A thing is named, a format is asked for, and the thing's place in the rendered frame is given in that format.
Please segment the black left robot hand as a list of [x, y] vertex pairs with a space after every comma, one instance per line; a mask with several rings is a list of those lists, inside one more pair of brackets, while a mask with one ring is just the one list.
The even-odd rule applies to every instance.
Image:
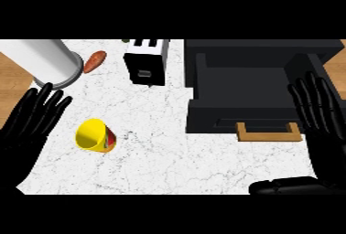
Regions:
[[58, 90], [50, 96], [53, 84], [39, 90], [31, 88], [8, 117], [0, 129], [0, 197], [22, 196], [18, 185], [27, 179], [49, 134], [71, 104], [71, 96]]

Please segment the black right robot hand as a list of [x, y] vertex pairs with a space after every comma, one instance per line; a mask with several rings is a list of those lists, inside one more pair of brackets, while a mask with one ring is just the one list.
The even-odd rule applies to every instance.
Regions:
[[309, 161], [317, 177], [265, 180], [249, 187], [252, 195], [346, 196], [346, 121], [336, 95], [312, 72], [289, 85], [305, 128]]

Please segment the yellow cup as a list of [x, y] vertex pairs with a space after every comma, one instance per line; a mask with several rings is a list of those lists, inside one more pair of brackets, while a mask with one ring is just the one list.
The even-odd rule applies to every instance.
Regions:
[[76, 144], [89, 151], [108, 153], [117, 145], [117, 137], [101, 119], [86, 120], [76, 131]]

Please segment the dark grey open drawer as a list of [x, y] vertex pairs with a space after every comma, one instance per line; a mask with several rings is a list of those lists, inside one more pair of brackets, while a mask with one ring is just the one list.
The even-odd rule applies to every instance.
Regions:
[[197, 84], [188, 103], [188, 133], [234, 133], [243, 122], [252, 133], [287, 131], [300, 119], [289, 85], [312, 72], [327, 78], [315, 54], [297, 54], [278, 68], [213, 68], [207, 56], [197, 55]]

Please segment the white cylindrical container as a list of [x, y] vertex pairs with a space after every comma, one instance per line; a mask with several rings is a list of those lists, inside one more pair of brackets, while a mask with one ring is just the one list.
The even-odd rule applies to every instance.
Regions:
[[42, 87], [67, 88], [80, 78], [85, 61], [61, 39], [0, 39], [0, 52], [34, 76]]

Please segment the orange sweet potato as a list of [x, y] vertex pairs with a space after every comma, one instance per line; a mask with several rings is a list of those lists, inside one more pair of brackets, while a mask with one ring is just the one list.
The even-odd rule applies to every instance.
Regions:
[[105, 51], [96, 51], [86, 62], [85, 65], [85, 73], [89, 73], [95, 68], [98, 68], [105, 60], [107, 52]]

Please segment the dark grey cabinet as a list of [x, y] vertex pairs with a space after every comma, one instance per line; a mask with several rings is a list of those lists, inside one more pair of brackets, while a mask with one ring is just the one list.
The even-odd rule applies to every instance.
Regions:
[[339, 39], [185, 39], [185, 87], [194, 87], [197, 54], [212, 68], [283, 68], [296, 54], [326, 63], [345, 49]]

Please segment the black and white toaster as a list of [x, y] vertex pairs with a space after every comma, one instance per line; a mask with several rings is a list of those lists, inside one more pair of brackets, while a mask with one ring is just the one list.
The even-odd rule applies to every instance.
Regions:
[[132, 39], [123, 59], [133, 84], [166, 85], [169, 39]]

